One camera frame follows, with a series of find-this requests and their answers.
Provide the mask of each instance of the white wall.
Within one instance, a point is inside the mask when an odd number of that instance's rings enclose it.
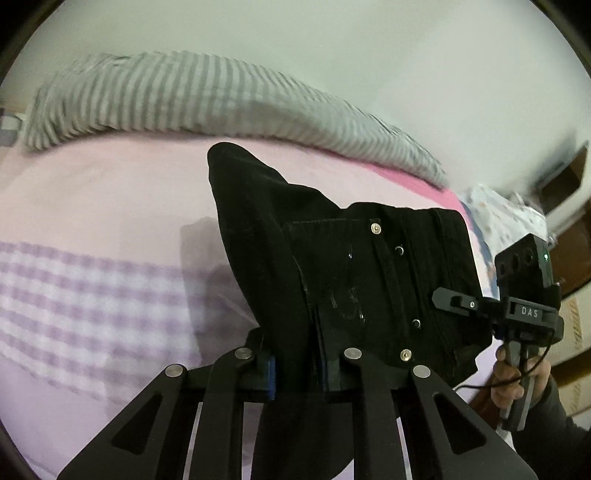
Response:
[[[455,190],[523,186],[591,137],[591,80],[529,0],[66,0],[0,93],[24,106],[43,76],[91,52],[182,49],[369,109],[427,147]]]

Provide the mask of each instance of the black jeans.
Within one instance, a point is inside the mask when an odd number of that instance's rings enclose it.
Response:
[[[490,331],[431,302],[437,287],[482,295],[459,213],[341,209],[231,143],[214,145],[208,161],[230,266],[277,360],[277,400],[261,417],[254,479],[332,478],[352,459],[350,407],[314,393],[315,316],[389,365],[420,362],[449,384],[476,371]]]

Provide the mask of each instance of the black sleeve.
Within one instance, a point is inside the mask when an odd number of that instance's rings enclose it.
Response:
[[[527,416],[522,432],[512,434],[519,455],[539,480],[561,478],[558,473],[575,463],[587,431],[567,417],[552,377],[544,395]]]
[[[232,272],[277,359],[277,396],[261,414],[251,478],[334,478],[353,458],[352,412],[307,393],[311,323],[282,223],[332,218],[340,209],[238,145],[218,143],[207,160]]]

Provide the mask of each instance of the metal button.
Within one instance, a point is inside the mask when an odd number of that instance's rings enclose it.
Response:
[[[167,377],[177,377],[181,373],[183,373],[183,366],[179,364],[169,365],[168,367],[166,367],[164,373],[166,373]]]
[[[252,356],[252,350],[243,346],[234,352],[234,356],[239,360],[248,360]]]
[[[402,352],[400,352],[400,360],[403,362],[408,362],[412,357],[413,353],[408,348],[405,348]]]
[[[349,360],[359,360],[361,358],[361,350],[355,347],[349,347],[345,350],[345,357]]]
[[[429,367],[425,367],[424,365],[417,365],[415,368],[413,368],[413,373],[419,378],[428,378],[428,376],[431,375]]]

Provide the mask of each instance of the person's hand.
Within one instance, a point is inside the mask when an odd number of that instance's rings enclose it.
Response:
[[[498,382],[504,382],[513,378],[518,378],[521,373],[515,367],[511,367],[505,363],[505,348],[500,347],[496,351],[496,359],[493,368],[493,384]],[[539,356],[530,358],[527,361],[527,369],[531,369],[538,361]],[[546,385],[548,385],[548,379],[550,378],[551,365],[548,360],[544,359],[536,369],[530,373],[530,377],[535,378],[534,393],[531,397],[531,403],[536,403],[544,393]],[[491,389],[491,398],[494,404],[499,408],[509,408],[513,403],[513,400],[519,400],[524,394],[523,387],[519,385],[519,382],[515,382],[504,387],[496,387]]]

